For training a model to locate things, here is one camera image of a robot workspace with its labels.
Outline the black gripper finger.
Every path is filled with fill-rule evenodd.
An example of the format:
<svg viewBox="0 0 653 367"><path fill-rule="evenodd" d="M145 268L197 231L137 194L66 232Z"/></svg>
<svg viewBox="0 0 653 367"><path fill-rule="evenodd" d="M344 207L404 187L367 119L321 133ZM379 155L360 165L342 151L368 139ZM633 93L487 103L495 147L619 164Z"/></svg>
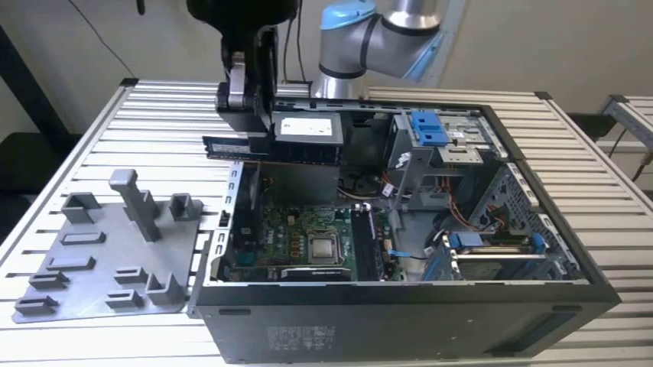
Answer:
<svg viewBox="0 0 653 367"><path fill-rule="evenodd" d="M257 117L264 132L252 133L249 147L253 153L265 154L275 139L275 127L271 118L277 77L277 27L264 27L257 45Z"/></svg>
<svg viewBox="0 0 653 367"><path fill-rule="evenodd" d="M255 37L228 26L219 31L225 80L219 84L216 112L236 132L260 132Z"/></svg>

